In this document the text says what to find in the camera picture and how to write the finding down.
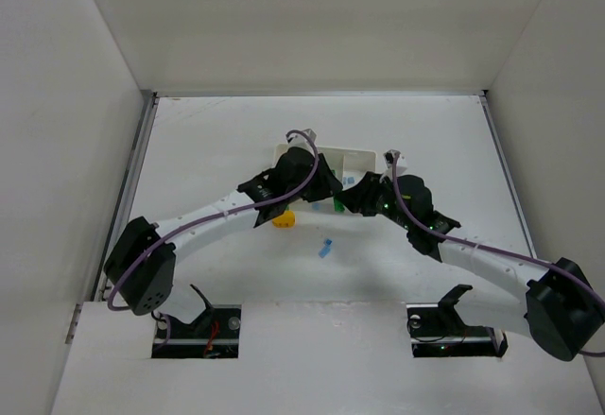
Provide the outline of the yellow green lego cluster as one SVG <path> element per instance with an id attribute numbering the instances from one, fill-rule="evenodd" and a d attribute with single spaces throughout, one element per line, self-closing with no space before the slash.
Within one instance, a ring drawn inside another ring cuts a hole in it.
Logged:
<path id="1" fill-rule="evenodd" d="M 338 213 L 343 213 L 345 211 L 344 205 L 337 199 L 334 199 L 334 209 Z"/>

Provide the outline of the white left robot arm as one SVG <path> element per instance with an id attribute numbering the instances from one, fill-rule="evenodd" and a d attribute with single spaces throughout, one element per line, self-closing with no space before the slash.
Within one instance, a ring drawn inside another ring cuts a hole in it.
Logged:
<path id="1" fill-rule="evenodd" d="M 136 316 L 159 312 L 184 324 L 207 303 L 194 288 L 175 282 L 177 264 L 202 248 L 280 216 L 293 202 L 313 203 L 339 193 L 342 183 L 321 154 L 289 148 L 276 165 L 195 212 L 152 223 L 139 216 L 119 236 L 104 271 L 112 283 L 110 310 Z"/>

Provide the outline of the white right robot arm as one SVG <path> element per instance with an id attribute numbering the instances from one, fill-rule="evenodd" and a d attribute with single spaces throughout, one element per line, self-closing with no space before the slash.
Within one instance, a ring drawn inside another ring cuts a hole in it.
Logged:
<path id="1" fill-rule="evenodd" d="M 584 347 L 604 324 L 604 301 L 575 262 L 540 261 L 462 237 L 460 223 L 435 210 L 431 191 L 417 176 L 392 181 L 367 173 L 337 199 L 354 214 L 381 215 L 406 229 L 420 254 L 470 271 L 514 296 L 523 328 L 551 356 L 570 361 L 589 354 Z"/>

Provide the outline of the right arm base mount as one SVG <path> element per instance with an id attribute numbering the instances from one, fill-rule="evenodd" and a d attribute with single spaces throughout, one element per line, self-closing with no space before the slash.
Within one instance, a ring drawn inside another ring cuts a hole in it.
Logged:
<path id="1" fill-rule="evenodd" d="M 406 306 L 414 358 L 504 356 L 509 344 L 503 331 L 466 324 L 456 311 L 459 300 L 472 289 L 471 285 L 457 285 L 438 302 Z"/>

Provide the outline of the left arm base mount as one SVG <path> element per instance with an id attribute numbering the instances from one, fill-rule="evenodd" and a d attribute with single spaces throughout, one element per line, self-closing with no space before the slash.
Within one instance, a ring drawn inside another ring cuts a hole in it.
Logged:
<path id="1" fill-rule="evenodd" d="M 242 308 L 214 304 L 191 284 L 174 288 L 161 310 L 151 314 L 154 359 L 236 359 Z"/>

